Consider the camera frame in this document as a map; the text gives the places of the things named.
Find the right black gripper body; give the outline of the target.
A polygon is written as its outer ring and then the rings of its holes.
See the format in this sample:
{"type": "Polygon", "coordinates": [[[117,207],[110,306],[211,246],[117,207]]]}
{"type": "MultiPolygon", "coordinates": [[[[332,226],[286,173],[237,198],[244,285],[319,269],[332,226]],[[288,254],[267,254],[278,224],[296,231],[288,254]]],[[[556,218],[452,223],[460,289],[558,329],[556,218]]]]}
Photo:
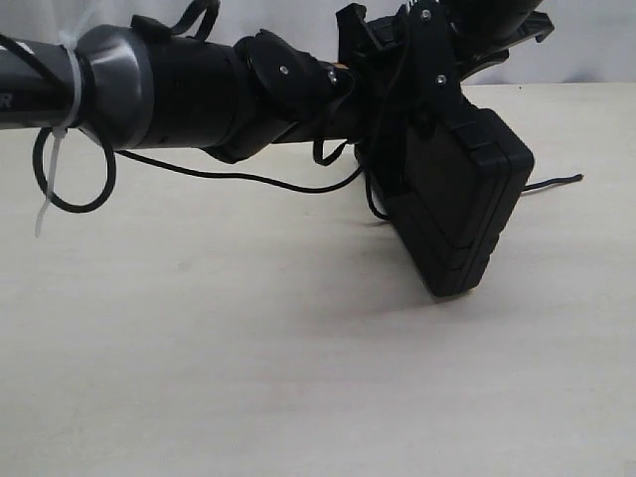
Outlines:
{"type": "Polygon", "coordinates": [[[529,40],[543,42],[553,31],[537,9],[447,9],[455,64],[461,81],[500,65],[510,49],[529,40]]]}

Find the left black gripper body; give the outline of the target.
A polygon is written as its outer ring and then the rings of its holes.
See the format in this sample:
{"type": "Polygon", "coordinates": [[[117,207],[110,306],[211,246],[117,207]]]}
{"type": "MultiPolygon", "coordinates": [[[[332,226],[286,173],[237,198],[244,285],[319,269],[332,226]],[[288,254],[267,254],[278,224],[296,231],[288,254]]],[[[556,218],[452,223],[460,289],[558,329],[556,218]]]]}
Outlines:
{"type": "Polygon", "coordinates": [[[400,89],[410,40],[408,8],[400,5],[374,20],[366,15],[360,3],[336,13],[337,73],[347,92],[335,109],[335,137],[360,149],[402,149],[407,115],[398,103],[405,99],[400,89]]]}

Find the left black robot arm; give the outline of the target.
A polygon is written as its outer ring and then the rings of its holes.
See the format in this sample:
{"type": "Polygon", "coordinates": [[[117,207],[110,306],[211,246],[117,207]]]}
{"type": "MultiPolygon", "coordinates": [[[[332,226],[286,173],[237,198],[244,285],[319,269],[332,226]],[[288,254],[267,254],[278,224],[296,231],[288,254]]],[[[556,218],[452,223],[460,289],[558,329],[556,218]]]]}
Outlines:
{"type": "Polygon", "coordinates": [[[235,164],[272,143],[357,140],[370,132],[376,69],[400,41],[396,17],[339,11],[339,58],[317,59],[262,29],[209,41],[215,1],[167,26],[136,15],[57,45],[3,38],[1,125],[76,128],[113,151],[196,148],[235,164]]]}

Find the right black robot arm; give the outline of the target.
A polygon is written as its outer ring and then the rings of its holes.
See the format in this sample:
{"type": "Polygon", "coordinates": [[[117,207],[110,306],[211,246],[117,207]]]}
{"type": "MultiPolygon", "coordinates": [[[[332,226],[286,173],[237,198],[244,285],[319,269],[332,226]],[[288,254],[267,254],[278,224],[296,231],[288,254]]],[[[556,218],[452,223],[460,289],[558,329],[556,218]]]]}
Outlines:
{"type": "Polygon", "coordinates": [[[449,0],[441,3],[462,80],[505,63],[526,41],[543,42],[555,25],[535,0],[449,0]]]}

